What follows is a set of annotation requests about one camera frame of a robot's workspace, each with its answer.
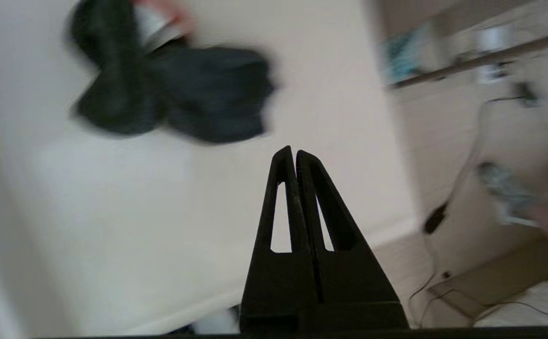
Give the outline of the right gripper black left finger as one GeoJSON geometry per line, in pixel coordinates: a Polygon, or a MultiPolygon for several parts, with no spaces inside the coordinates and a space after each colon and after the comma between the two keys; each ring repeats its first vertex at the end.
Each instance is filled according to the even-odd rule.
{"type": "Polygon", "coordinates": [[[271,160],[265,197],[242,294],[241,332],[318,332],[322,298],[314,249],[319,213],[308,201],[298,160],[285,146],[271,160]],[[276,199],[284,186],[291,251],[272,250],[276,199]]]}

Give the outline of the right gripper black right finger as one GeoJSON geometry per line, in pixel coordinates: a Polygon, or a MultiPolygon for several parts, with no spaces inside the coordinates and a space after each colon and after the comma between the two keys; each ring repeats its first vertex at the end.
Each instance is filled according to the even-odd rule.
{"type": "Polygon", "coordinates": [[[296,171],[319,300],[399,305],[392,284],[323,163],[300,150],[296,171]]]}

